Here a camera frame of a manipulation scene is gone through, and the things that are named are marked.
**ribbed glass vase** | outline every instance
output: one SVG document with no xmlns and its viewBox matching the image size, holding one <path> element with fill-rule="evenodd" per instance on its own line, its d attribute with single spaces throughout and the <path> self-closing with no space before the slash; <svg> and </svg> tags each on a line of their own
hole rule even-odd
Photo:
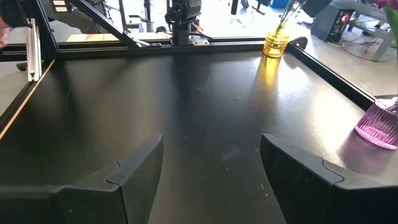
<svg viewBox="0 0 398 224">
<path fill-rule="evenodd" d="M 398 102 L 376 100 L 355 127 L 365 140 L 384 149 L 397 149 L 398 146 Z"/>
<path fill-rule="evenodd" d="M 289 43 L 289 35 L 285 30 L 285 24 L 280 23 L 276 29 L 268 32 L 266 41 L 264 42 L 264 55 L 268 57 L 279 58 Z"/>
</svg>

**cable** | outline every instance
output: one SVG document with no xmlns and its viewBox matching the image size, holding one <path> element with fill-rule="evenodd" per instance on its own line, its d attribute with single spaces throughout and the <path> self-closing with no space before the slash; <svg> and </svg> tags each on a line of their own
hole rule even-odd
<svg viewBox="0 0 398 224">
<path fill-rule="evenodd" d="M 94 25 L 95 25 L 95 27 L 97 28 L 98 33 L 100 34 L 100 33 L 101 33 L 100 25 L 99 25 L 98 23 L 95 23 L 95 22 L 94 22 Z"/>
<path fill-rule="evenodd" d="M 197 26 L 197 25 L 195 25 L 195 24 L 192 24 L 192 25 L 193 25 L 194 28 L 197 30 L 198 34 L 200 34 L 199 36 L 205 37 L 205 38 L 207 38 L 207 39 L 209 39 L 209 40 L 213 40 L 212 37 L 210 37 L 210 36 L 204 34 L 204 33 L 200 30 L 199 26 Z"/>
<path fill-rule="evenodd" d="M 345 39 L 344 39 L 344 36 L 341 36 L 341 40 L 343 40 L 344 42 L 349 42 L 349 43 L 353 43 L 353 44 L 358 44 L 358 43 L 356 43 L 356 42 L 354 42 L 354 41 L 355 41 L 355 40 L 363 39 L 363 38 L 365 38 L 365 37 L 366 37 L 365 35 L 362 35 L 361 37 L 358 37 L 357 39 L 345 40 Z"/>
<path fill-rule="evenodd" d="M 162 33 L 165 33 L 165 34 L 168 34 L 168 35 L 173 35 L 172 33 L 167 32 L 166 30 L 157 30 L 155 32 L 162 32 Z"/>
<path fill-rule="evenodd" d="M 297 22 L 297 24 L 300 26 L 304 25 L 307 29 L 312 28 L 312 23 L 309 23 L 309 22 L 301 21 L 301 22 Z"/>
<path fill-rule="evenodd" d="M 327 41 L 327 43 L 328 43 L 329 45 L 331 45 L 331 46 L 334 46 L 334 47 L 344 47 L 344 43 L 343 43 L 343 44 L 340 44 L 340 45 L 332 44 L 332 43 L 329 42 L 329 41 Z"/>
<path fill-rule="evenodd" d="M 201 33 L 201 32 L 189 33 L 189 35 L 197 35 L 197 36 L 199 36 L 199 37 L 204 37 L 204 38 L 207 38 L 207 39 L 209 39 L 209 40 L 212 40 L 212 39 L 213 39 L 212 37 L 209 37 L 209 36 L 207 36 L 206 34 L 203 34 L 203 33 Z"/>
<path fill-rule="evenodd" d="M 76 122 L 76 121 L 78 121 L 78 118 L 76 118 L 73 115 L 72 111 L 69 109 L 69 104 L 68 104 L 71 91 L 72 91 L 72 84 L 69 85 L 68 93 L 67 93 L 67 96 L 65 97 L 65 110 L 66 110 L 67 114 L 69 115 L 69 117 L 72 119 L 72 121 Z"/>
<path fill-rule="evenodd" d="M 368 20 L 368 21 L 357 21 L 357 22 L 373 22 L 373 21 L 377 21 L 377 19 L 371 19 L 371 20 Z"/>
<path fill-rule="evenodd" d="M 373 60 L 371 60 L 371 59 L 364 58 L 364 57 L 362 57 L 362 56 L 359 56 L 359 55 L 356 55 L 356 54 L 353 54 L 353 53 L 349 52 L 347 49 L 344 48 L 344 42 L 342 42 L 341 48 L 342 48 L 347 54 L 350 54 L 350 55 L 352 55 L 352 56 L 354 56 L 354 57 L 356 57 L 356 58 L 360 58 L 360 59 L 367 60 L 367 61 L 371 61 L 371 62 L 390 62 L 390 61 L 393 61 L 393 60 L 396 60 L 396 59 L 397 59 L 396 57 L 394 57 L 393 59 L 390 59 L 390 60 L 373 61 Z"/>
<path fill-rule="evenodd" d="M 365 46 L 379 45 L 380 43 L 377 40 L 378 40 L 378 38 L 376 40 L 374 40 L 374 41 L 364 41 L 362 43 L 357 43 L 357 42 L 352 42 L 352 41 L 345 40 L 344 38 L 341 39 L 341 41 L 343 41 L 344 43 L 346 43 L 346 42 L 350 43 L 350 44 L 347 44 L 347 46 L 354 46 L 354 45 L 365 45 Z"/>
<path fill-rule="evenodd" d="M 109 19 L 109 21 L 111 21 L 112 23 L 114 23 L 111 17 L 111 9 L 108 7 L 108 0 L 103 1 L 103 7 L 105 9 L 106 18 Z"/>
</svg>

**gray floor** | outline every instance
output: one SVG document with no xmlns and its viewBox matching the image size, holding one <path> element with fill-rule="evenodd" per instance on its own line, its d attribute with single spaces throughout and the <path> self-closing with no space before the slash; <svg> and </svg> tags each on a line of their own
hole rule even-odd
<svg viewBox="0 0 398 224">
<path fill-rule="evenodd" d="M 110 4 L 115 5 L 115 0 L 109 1 Z M 137 7 L 131 6 L 132 1 L 125 1 L 125 8 L 141 9 L 142 3 Z M 272 10 L 261 8 L 267 12 L 262 16 L 249 8 L 248 10 L 238 9 L 238 16 L 231 17 L 228 0 L 202 0 L 202 16 L 200 17 L 201 25 L 205 32 L 213 37 L 217 36 L 265 36 L 268 28 L 278 21 L 278 14 L 280 10 Z M 250 0 L 252 5 L 257 5 L 256 1 Z M 165 1 L 153 0 L 152 17 L 155 18 L 155 27 L 164 26 L 164 12 Z M 143 14 L 141 11 L 127 12 L 127 14 Z M 113 21 L 117 26 L 121 26 L 120 15 L 118 11 L 112 10 L 111 15 Z M 51 22 L 52 29 L 55 31 L 54 35 L 57 41 L 66 41 L 71 34 L 78 34 L 80 31 L 68 27 L 66 24 L 54 21 Z M 360 88 L 369 92 L 374 96 L 392 95 L 398 93 L 398 72 L 396 49 L 390 49 L 388 53 L 382 58 L 387 62 L 372 62 L 363 60 L 350 55 L 341 47 L 336 47 L 325 42 L 320 41 L 310 34 L 306 27 L 295 26 L 295 36 L 306 36 L 309 39 L 309 45 L 306 49 L 308 53 L 317 58 L 319 61 L 344 76 L 348 80 L 355 83 Z M 354 30 L 353 33 L 345 35 L 347 40 L 355 40 L 361 35 L 360 30 Z M 24 43 L 25 30 L 16 29 L 10 35 L 10 43 Z M 363 41 L 373 41 L 372 37 L 361 38 L 358 43 Z M 352 54 L 361 57 L 370 58 L 372 52 L 377 46 L 367 47 L 363 45 L 346 46 L 345 49 Z M 10 102 L 19 93 L 21 88 L 26 83 L 26 74 L 17 70 L 15 62 L 0 63 L 0 114 L 8 107 Z"/>
</svg>

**metal frame bar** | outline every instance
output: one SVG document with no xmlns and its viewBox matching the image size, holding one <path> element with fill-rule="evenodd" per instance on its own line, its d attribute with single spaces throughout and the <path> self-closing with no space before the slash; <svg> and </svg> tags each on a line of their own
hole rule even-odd
<svg viewBox="0 0 398 224">
<path fill-rule="evenodd" d="M 123 32 L 127 31 L 126 13 L 124 12 L 123 0 L 119 0 L 119 12 L 122 19 Z"/>
<path fill-rule="evenodd" d="M 153 24 L 152 24 L 152 17 L 150 16 L 150 0 L 144 0 L 144 9 L 145 9 L 145 23 L 147 27 L 147 32 L 153 32 Z"/>
<path fill-rule="evenodd" d="M 50 27 L 49 19 L 44 11 L 43 5 L 40 0 L 31 1 L 32 6 L 25 5 L 25 11 L 31 11 L 27 7 L 32 7 L 34 10 L 33 18 L 39 30 L 39 39 L 41 42 L 45 43 L 40 46 L 40 51 L 45 60 L 54 59 L 59 53 L 59 47 L 55 37 L 52 34 L 52 29 Z"/>
<path fill-rule="evenodd" d="M 42 76 L 42 54 L 40 50 L 39 27 L 35 19 L 29 19 L 30 27 L 27 32 L 27 79 L 37 82 Z"/>
<path fill-rule="evenodd" d="M 159 55 L 159 54 L 179 54 L 189 52 L 234 52 L 234 51 L 251 51 L 261 50 L 263 42 L 248 42 L 244 44 L 212 44 L 201 47 L 193 45 L 174 47 L 172 45 L 163 45 L 159 48 L 142 48 L 129 50 L 126 47 L 101 47 L 92 48 L 90 50 L 81 51 L 79 49 L 63 50 L 59 55 L 59 59 L 84 59 L 84 58 L 110 58 L 110 57 L 133 57 L 137 55 Z"/>
<path fill-rule="evenodd" d="M 99 13 L 93 6 L 84 0 L 71 0 L 71 2 L 84 14 L 92 18 L 101 27 L 118 38 L 122 43 L 131 48 L 141 47 L 133 38 L 129 37 L 125 32 L 120 31 L 114 24 L 107 20 L 107 18 Z"/>
<path fill-rule="evenodd" d="M 209 43 L 212 45 L 217 45 L 220 48 L 219 44 L 238 44 L 237 42 L 242 43 L 249 43 L 252 44 L 253 42 L 261 42 L 263 44 L 265 38 L 263 37 L 223 37 L 223 38 L 214 38 L 209 40 Z M 171 44 L 169 39 L 160 39 L 160 40 L 146 40 L 146 43 L 155 45 L 160 44 L 162 47 L 156 47 L 159 52 L 166 52 L 170 50 Z M 64 42 L 58 44 L 60 53 L 58 57 L 65 58 L 65 53 L 70 54 L 70 52 L 80 52 L 83 55 L 91 56 L 90 52 L 104 52 L 105 55 L 111 55 L 112 53 L 107 53 L 106 51 L 112 50 L 116 51 L 115 53 L 118 54 L 117 50 L 120 52 L 128 51 L 130 54 L 134 54 L 132 50 L 128 50 L 128 47 L 123 44 L 121 41 L 104 41 L 104 42 Z M 193 46 L 184 46 L 178 47 L 179 51 L 184 51 L 185 49 L 193 48 Z M 197 50 L 206 50 L 203 48 L 196 47 Z M 156 51 L 155 49 L 147 49 L 149 52 Z M 140 54 L 142 52 L 147 52 L 146 50 L 139 50 Z M 0 62 L 14 62 L 14 61 L 21 61 L 26 59 L 26 51 L 25 51 L 25 44 L 10 44 L 8 45 L 0 57 Z"/>
</svg>

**desk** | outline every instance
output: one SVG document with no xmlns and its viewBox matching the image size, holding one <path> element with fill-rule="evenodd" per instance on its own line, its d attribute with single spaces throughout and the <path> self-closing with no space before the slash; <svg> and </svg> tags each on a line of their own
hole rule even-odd
<svg viewBox="0 0 398 224">
<path fill-rule="evenodd" d="M 262 42 L 231 48 L 56 60 L 3 131 L 2 184 L 73 184 L 162 133 L 149 223 L 285 224 L 261 134 L 343 166 L 338 150 L 364 111 L 295 55 L 276 73 Z"/>
</svg>

